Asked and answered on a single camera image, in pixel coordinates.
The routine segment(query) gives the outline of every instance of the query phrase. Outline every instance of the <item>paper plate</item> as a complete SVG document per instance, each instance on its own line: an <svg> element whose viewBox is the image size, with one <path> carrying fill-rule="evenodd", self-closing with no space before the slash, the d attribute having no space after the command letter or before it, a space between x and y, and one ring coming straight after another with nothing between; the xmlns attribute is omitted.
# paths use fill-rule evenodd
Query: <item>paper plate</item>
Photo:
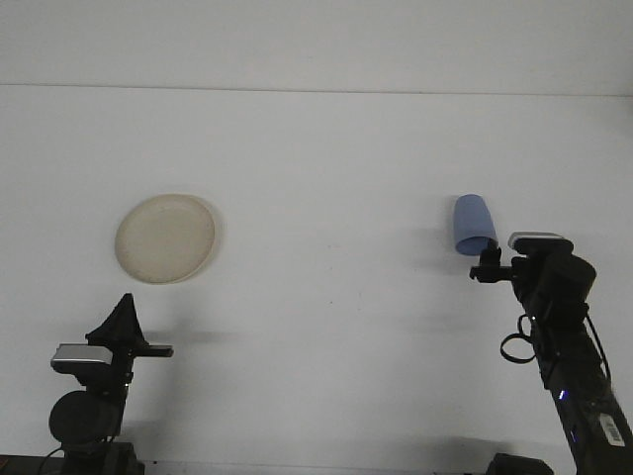
<svg viewBox="0 0 633 475"><path fill-rule="evenodd" d="M167 284L191 277L211 255L216 225L202 200L160 195L130 211L119 226L115 253L135 279Z"/></svg>

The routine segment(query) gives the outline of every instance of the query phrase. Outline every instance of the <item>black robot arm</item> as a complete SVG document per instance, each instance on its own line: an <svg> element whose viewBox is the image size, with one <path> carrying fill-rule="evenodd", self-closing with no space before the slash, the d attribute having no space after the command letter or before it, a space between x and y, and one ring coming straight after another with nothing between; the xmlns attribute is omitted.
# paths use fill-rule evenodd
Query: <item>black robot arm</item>
<svg viewBox="0 0 633 475"><path fill-rule="evenodd" d="M594 331L585 300L595 270L572 254L570 241L556 235L514 234L510 246L524 256L515 257L510 267L502 267L500 249L491 241L480 265L471 269L471 277L480 282L511 282L531 323L529 335L519 323L519 333L514 336L534 348L578 475L630 475L633 434L613 395L599 339L594 343L586 327L587 322Z"/></svg>

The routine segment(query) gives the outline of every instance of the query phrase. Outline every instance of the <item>black cable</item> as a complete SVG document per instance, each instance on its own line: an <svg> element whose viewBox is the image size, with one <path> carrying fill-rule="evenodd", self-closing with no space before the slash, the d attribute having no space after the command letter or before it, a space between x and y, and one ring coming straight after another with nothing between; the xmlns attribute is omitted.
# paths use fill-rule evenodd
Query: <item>black cable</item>
<svg viewBox="0 0 633 475"><path fill-rule="evenodd" d="M36 473L36 475L42 475L42 470L44 469L44 464L46 463L47 460L50 459L50 457L56 453L59 452L61 450L61 446L56 448L53 452L51 452L49 455L47 455L46 457L44 457L44 459L42 460L42 462L40 462L40 467L38 467L38 472Z"/></svg>
<svg viewBox="0 0 633 475"><path fill-rule="evenodd" d="M597 349L600 351L600 357L602 358L602 362L604 363L604 372L606 373L606 380L611 383L611 368L609 368L609 362L606 359L606 353L604 353L604 348L602 348L602 343L600 342L600 337L597 335L597 331L593 326L593 322L591 321L591 317L587 315L587 322L589 323L589 327L591 328L591 332L593 333L593 339L595 339L595 344Z"/></svg>
<svg viewBox="0 0 633 475"><path fill-rule="evenodd" d="M502 341L501 341L501 346L499 348L499 351L501 353L501 356L503 356L503 359L506 359L507 361L509 361L510 363L515 363L515 364L527 364L530 361L532 361L535 357L536 354L533 354L531 357L529 358L518 358L516 356L513 356L511 354L509 354L507 351L505 351L505 344L514 340L514 339L520 339L522 341L525 341L526 343L528 343L530 346L532 345L532 338L525 334L525 332L523 331L523 319L528 318L527 314L523 314L518 318L518 322L516 323L516 327L518 329L518 333L511 333L508 336L506 336Z"/></svg>

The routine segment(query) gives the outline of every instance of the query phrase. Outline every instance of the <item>label sticker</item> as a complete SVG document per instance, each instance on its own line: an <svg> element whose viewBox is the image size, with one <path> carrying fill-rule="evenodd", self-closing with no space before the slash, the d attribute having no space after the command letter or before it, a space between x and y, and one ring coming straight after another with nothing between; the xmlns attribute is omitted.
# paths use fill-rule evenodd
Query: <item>label sticker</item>
<svg viewBox="0 0 633 475"><path fill-rule="evenodd" d="M600 414L600 425L604 430L604 435L611 445L623 447L625 445L622 434L617 428L613 417L609 414Z"/></svg>

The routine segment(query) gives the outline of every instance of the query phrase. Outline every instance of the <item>blue cup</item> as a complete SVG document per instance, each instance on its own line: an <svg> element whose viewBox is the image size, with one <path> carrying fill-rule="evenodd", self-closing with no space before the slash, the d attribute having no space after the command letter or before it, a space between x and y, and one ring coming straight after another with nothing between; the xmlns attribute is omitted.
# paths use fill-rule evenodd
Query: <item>blue cup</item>
<svg viewBox="0 0 633 475"><path fill-rule="evenodd" d="M455 249L464 255L479 255L492 239L497 242L497 233L491 212L484 198L479 195L460 196L453 214L453 237Z"/></svg>

